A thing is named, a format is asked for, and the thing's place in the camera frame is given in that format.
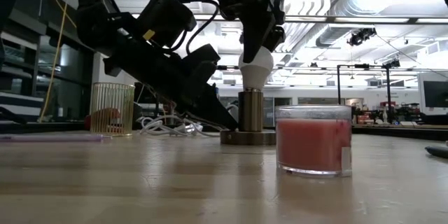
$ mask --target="candle jar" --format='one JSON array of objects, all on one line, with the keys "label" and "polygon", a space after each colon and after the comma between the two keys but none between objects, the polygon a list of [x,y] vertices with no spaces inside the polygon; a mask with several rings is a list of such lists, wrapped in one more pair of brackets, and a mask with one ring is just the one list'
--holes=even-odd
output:
[{"label": "candle jar", "polygon": [[351,175],[351,107],[275,108],[277,166],[307,176]]}]

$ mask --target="desk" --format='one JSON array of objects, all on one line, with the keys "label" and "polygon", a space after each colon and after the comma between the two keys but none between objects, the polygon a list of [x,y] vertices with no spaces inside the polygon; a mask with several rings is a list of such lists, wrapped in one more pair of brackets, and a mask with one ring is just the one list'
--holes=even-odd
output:
[{"label": "desk", "polygon": [[0,223],[447,223],[431,144],[354,135],[353,177],[310,179],[218,138],[2,143]]}]

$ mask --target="ceiling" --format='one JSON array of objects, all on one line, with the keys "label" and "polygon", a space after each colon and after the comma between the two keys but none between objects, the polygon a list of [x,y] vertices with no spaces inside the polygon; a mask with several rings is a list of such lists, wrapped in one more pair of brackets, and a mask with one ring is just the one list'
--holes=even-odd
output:
[{"label": "ceiling", "polygon": [[[115,0],[120,10],[138,15],[149,0]],[[68,0],[74,8],[77,0]],[[448,16],[448,7],[443,0],[285,0],[287,15],[379,15],[379,16],[405,16],[405,17],[444,17]],[[206,3],[192,3],[188,7],[195,14],[208,14],[214,11],[214,7]],[[316,39],[328,31],[328,28],[337,29],[340,33],[332,40],[331,46],[317,48]],[[347,39],[352,31],[366,26],[342,26],[335,24],[284,24],[286,41],[273,53],[274,63],[278,67],[308,67],[312,62],[319,67],[336,67],[338,64],[370,63],[381,64],[400,58],[402,67],[405,68],[444,68],[448,65],[434,62],[428,53],[428,46],[433,46],[438,41],[448,38],[448,27],[442,25],[375,25],[378,36],[360,46],[350,47]],[[243,47],[239,43],[242,33],[242,25],[238,22],[216,21],[212,22],[192,43],[194,50],[205,43],[210,43],[221,56],[220,65],[237,65],[238,57]],[[186,54],[181,47],[178,50],[181,56]],[[440,50],[437,59],[445,53]],[[343,81],[351,81],[350,71],[347,76],[342,76]],[[269,83],[275,85],[311,85],[323,83],[335,75],[334,71],[324,71],[319,74],[310,70],[281,70],[274,71],[269,78]],[[371,76],[356,74],[356,82],[365,83],[366,79],[378,78],[381,73],[373,73]],[[397,78],[408,79],[408,76]],[[242,83],[238,70],[224,71],[212,81],[218,84],[226,83],[225,80],[234,80],[236,84]]]}]

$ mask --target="brass base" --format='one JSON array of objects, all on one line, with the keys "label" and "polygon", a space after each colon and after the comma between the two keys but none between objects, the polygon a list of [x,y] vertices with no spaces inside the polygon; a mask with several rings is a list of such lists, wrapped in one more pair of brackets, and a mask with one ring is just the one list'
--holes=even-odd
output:
[{"label": "brass base", "polygon": [[275,131],[263,132],[220,132],[221,144],[239,146],[274,146]]}]

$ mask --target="wire basket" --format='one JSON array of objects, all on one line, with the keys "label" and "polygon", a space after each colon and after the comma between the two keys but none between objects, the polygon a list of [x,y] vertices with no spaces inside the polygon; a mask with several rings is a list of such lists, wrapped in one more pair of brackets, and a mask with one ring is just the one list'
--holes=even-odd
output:
[{"label": "wire basket", "polygon": [[95,83],[92,87],[90,132],[115,136],[132,134],[133,85]]}]

